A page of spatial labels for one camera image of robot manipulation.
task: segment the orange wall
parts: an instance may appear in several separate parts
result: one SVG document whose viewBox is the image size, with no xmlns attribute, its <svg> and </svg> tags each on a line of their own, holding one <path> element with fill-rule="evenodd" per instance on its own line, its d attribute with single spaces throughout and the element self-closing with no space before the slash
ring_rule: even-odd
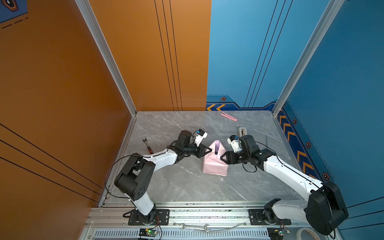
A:
<svg viewBox="0 0 384 240">
<path fill-rule="evenodd" d="M 130 113 L 75 1 L 28 1 L 0 36 L 0 239 L 78 239 Z"/>
<path fill-rule="evenodd" d="M 205 110 L 211 0 L 90 0 L 138 111 Z"/>
</svg>

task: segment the wrench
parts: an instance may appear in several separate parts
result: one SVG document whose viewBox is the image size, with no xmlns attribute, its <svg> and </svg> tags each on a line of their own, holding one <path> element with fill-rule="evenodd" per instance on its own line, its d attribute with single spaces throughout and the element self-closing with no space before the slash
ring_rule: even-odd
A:
<svg viewBox="0 0 384 240">
<path fill-rule="evenodd" d="M 152 148 L 148 145 L 147 139 L 145 137 L 143 137 L 143 142 L 147 145 L 149 154 L 153 154 Z"/>
<path fill-rule="evenodd" d="M 196 229 L 196 230 L 202 230 L 202 231 L 206 231 L 206 232 L 209 232 L 211 231 L 210 229 L 208 229 L 208 224 L 205 224 L 204 227 L 202 226 L 194 226 L 194 225 L 185 225 L 183 223 L 179 224 L 181 226 L 180 230 L 184 230 L 184 229 Z"/>
</svg>

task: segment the aluminum frame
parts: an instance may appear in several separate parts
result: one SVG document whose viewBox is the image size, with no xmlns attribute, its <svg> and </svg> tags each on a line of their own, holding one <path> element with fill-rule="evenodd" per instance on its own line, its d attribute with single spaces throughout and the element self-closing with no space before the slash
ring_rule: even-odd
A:
<svg viewBox="0 0 384 240">
<path fill-rule="evenodd" d="M 132 117 L 137 110 L 88 0 L 75 0 Z"/>
<path fill-rule="evenodd" d="M 283 130 L 281 129 L 281 125 L 280 125 L 279 121 L 277 120 L 276 117 L 273 117 L 273 121 L 275 122 L 275 125 L 276 125 L 276 127 L 277 127 L 277 129 L 278 129 L 278 131 L 280 133 L 280 136 L 283 139 L 283 143 L 285 145 L 285 148 L 287 149 L 288 154 L 289 154 L 289 156 L 292 159 L 293 166 L 297 170 L 299 170 L 300 172 L 303 172 L 303 170 L 301 169 L 299 163 L 297 162 L 297 158 L 296 158 L 295 154 L 293 153 L 291 146 L 289 145 L 288 139 L 285 137 L 285 134 L 284 134 Z"/>
<path fill-rule="evenodd" d="M 139 237 L 140 228 L 95 228 L 95 231 L 83 239 L 159 239 L 159 237 Z M 161 229 L 161 239 L 191 239 L 191 240 L 209 240 L 209 239 L 252 239 L 252 240 L 270 240 L 268 229 L 264 228 L 236 228 L 229 231 L 191 231 L 181 230 L 179 227 Z"/>
<path fill-rule="evenodd" d="M 299 61 L 296 63 L 295 68 L 289 76 L 287 83 L 285 84 L 283 90 L 280 93 L 279 98 L 276 101 L 275 106 L 272 109 L 272 114 L 274 116 L 277 116 L 280 109 L 283 107 L 285 101 L 288 99 L 288 96 L 291 94 L 301 74 L 307 67 L 307 64 L 312 58 L 313 53 L 316 51 L 317 47 L 319 46 L 321 40 L 323 39 L 325 33 L 327 32 L 328 28 L 330 27 L 331 23 L 333 22 L 333 19 L 339 12 L 343 3 L 344 0 L 329 1 L 327 7 L 323 12 L 323 15 L 321 16 L 307 45 L 305 46 L 304 51 L 299 58 Z"/>
<path fill-rule="evenodd" d="M 126 133 L 124 135 L 123 141 L 121 143 L 118 155 L 116 156 L 115 162 L 119 158 L 124 156 L 125 151 L 126 151 L 127 146 L 128 146 L 129 139 L 131 138 L 131 134 L 132 134 L 133 127 L 134 127 L 135 123 L 136 123 L 136 117 L 132 116 L 131 121 L 129 122 L 129 125 L 128 125 L 128 128 L 127 128 L 127 131 L 126 131 Z M 119 170 L 120 165 L 121 165 L 121 162 L 118 163 L 118 164 L 115 164 L 112 167 L 111 173 L 109 174 L 109 177 L 108 177 L 108 180 L 107 180 L 107 184 L 106 184 L 107 186 L 111 186 L 112 185 L 113 179 L 115 179 L 116 175 L 118 174 L 117 171 Z M 103 206 L 106 197 L 107 197 L 107 190 L 104 188 L 103 193 L 101 194 L 101 197 L 100 197 L 100 200 L 99 200 L 99 203 L 98 203 L 98 207 L 102 207 Z"/>
<path fill-rule="evenodd" d="M 248 231 L 254 229 L 265 229 L 278 227 L 277 225 L 251 225 L 249 221 L 248 209 L 263 209 L 266 202 L 194 202 L 194 203 L 163 203 L 157 204 L 158 209 L 169 209 L 169 222 L 167 226 L 162 226 L 163 231 L 179 230 L 180 227 L 175 223 L 184 223 L 188 225 L 209 224 L 210 228 L 229 228 L 240 223 L 245 223 L 237 228 L 239 231 Z M 92 208 L 86 224 L 84 226 L 80 240 L 93 239 L 97 230 L 100 229 L 121 229 L 134 230 L 144 226 L 128 225 L 128 218 L 123 218 L 123 214 L 134 209 L 133 207 L 103 207 Z M 293 221 L 292 228 L 302 228 L 311 226 L 308 223 Z M 336 230 L 336 239 L 342 240 L 338 229 Z"/>
</svg>

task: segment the purple handle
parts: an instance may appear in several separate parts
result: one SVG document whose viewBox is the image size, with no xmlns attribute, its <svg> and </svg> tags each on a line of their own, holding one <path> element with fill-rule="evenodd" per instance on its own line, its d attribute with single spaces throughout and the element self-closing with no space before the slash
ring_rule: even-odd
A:
<svg viewBox="0 0 384 240">
<path fill-rule="evenodd" d="M 220 147 L 220 141 L 216 140 L 216 145 L 215 145 L 215 155 L 218 153 L 218 148 Z"/>
</svg>

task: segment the screwdriver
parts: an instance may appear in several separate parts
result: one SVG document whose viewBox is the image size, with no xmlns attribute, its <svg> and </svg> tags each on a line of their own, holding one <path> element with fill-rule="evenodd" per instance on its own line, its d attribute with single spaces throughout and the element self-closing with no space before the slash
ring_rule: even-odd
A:
<svg viewBox="0 0 384 240">
<path fill-rule="evenodd" d="M 148 143 L 147 143 L 147 139 L 146 139 L 145 137 L 143 137 L 143 142 L 145 142 L 145 144 L 147 145 L 149 154 L 153 154 L 152 148 L 148 145 Z"/>
</svg>

